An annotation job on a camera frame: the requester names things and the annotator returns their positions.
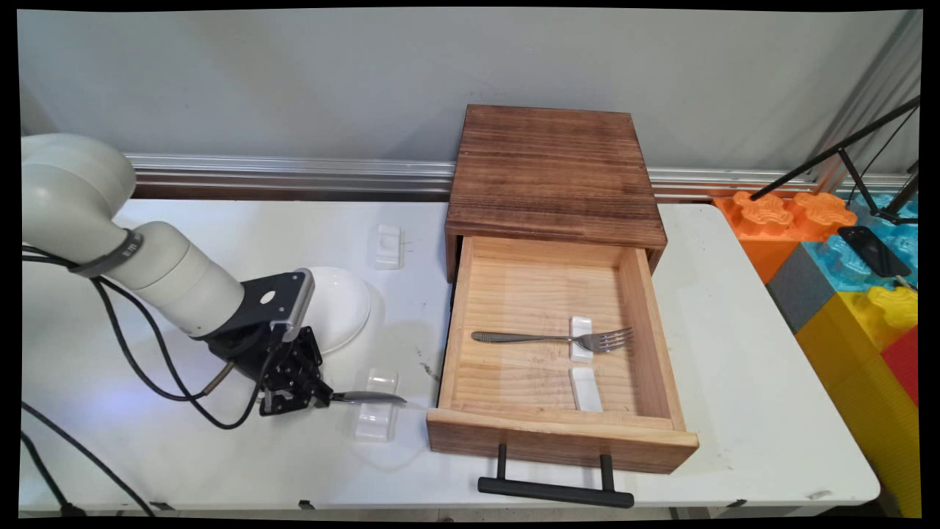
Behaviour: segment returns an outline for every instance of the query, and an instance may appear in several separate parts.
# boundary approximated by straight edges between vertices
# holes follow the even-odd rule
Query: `open drawer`
[[[646,251],[465,236],[431,450],[671,473],[698,448],[685,431]],[[570,360],[562,342],[482,344],[477,330],[567,335],[572,316],[594,331],[633,327],[634,343]],[[569,377],[594,369],[603,412],[580,411]]]

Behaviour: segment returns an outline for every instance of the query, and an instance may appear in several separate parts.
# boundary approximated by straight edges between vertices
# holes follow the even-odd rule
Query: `drawer handle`
[[[614,490],[614,461],[607,454],[601,456],[601,481],[602,489],[597,490],[506,479],[506,445],[500,444],[496,477],[480,477],[477,480],[477,490],[487,494],[503,494],[572,504],[620,508],[634,506],[633,494]]]

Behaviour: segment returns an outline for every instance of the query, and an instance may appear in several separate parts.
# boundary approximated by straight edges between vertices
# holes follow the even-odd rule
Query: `white holder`
[[[590,318],[585,318],[584,316],[572,316],[571,336],[590,334],[592,329],[593,326],[591,326]],[[571,355],[572,361],[578,361],[581,363],[591,363],[591,361],[594,360],[594,353],[583,348],[581,345],[576,344],[575,342],[571,343]]]
[[[380,369],[368,370],[367,392],[392,393],[399,386],[399,374]],[[362,404],[356,421],[355,439],[361,442],[389,442],[395,423],[395,406],[388,404]]]
[[[401,268],[401,228],[379,224],[379,237],[375,246],[375,269]]]
[[[574,405],[581,411],[603,411],[601,394],[597,391],[593,367],[573,367],[571,370]]]

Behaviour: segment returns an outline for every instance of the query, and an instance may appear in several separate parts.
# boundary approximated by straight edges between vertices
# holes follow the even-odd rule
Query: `wooden cabinet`
[[[666,247],[628,114],[467,108],[446,220],[456,292],[431,450],[670,473],[685,431],[651,270]],[[482,344],[473,331],[632,327],[594,355],[603,412],[578,410],[565,343]]]

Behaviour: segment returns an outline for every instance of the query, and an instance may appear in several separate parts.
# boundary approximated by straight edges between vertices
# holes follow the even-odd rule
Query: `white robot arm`
[[[309,270],[238,282],[165,222],[120,228],[112,218],[133,193],[134,171],[98,140],[29,136],[21,151],[25,243],[76,264],[80,276],[120,282],[204,342],[265,391],[262,415],[337,400],[321,380],[313,331],[301,327]],[[265,301],[271,292],[275,303]]]
[[[146,241],[135,244],[112,222],[135,184],[123,154],[68,134],[24,137],[21,152],[24,241],[79,265],[117,250],[113,266],[100,262],[105,275],[193,337],[218,329],[238,310],[242,285],[176,228],[149,222],[133,231]]]

